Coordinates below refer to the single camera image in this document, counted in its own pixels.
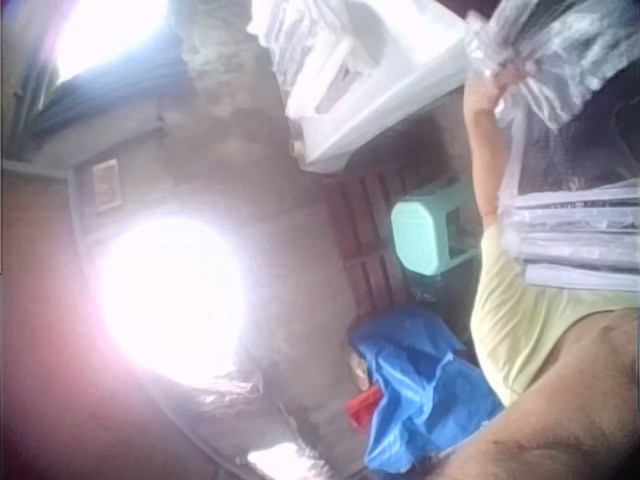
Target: skin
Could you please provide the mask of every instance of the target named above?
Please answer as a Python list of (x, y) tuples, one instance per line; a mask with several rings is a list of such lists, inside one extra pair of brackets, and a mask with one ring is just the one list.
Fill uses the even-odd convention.
[[(493, 82), (470, 78), (465, 91), (474, 190), (485, 229), (496, 223), (507, 159), (493, 111), (519, 78), (509, 67)], [(612, 478), (639, 446), (637, 342), (637, 310), (582, 319), (556, 344), (520, 399), (442, 459), (428, 478)]]

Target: wooden pallet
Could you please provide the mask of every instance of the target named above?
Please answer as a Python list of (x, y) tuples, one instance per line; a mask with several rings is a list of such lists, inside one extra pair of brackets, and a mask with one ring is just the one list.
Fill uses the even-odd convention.
[(393, 245), (391, 209), (434, 176), (414, 161), (387, 162), (325, 179), (324, 198), (359, 319), (409, 300), (407, 272)]

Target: yellow shirt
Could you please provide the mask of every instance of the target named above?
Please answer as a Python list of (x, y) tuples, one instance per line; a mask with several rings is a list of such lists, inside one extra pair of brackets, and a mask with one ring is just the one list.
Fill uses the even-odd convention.
[(482, 239), (482, 273), (471, 334), (480, 366), (505, 405), (527, 389), (555, 343), (588, 315), (637, 308), (635, 293), (559, 290), (525, 285), (502, 249), (497, 226)]

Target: hand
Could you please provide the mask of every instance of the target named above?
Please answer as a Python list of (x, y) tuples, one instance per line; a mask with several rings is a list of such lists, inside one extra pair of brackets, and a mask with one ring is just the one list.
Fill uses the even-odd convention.
[(493, 113), (507, 89), (522, 79), (523, 76), (511, 65), (492, 79), (477, 70), (471, 70), (464, 89), (465, 118), (470, 119), (480, 112)]

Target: red object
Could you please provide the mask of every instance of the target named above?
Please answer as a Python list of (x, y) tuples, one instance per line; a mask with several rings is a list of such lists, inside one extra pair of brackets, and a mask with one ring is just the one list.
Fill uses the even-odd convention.
[(358, 430), (366, 430), (371, 424), (373, 412), (382, 400), (382, 390), (378, 385), (373, 385), (357, 397), (347, 402), (347, 415), (351, 425)]

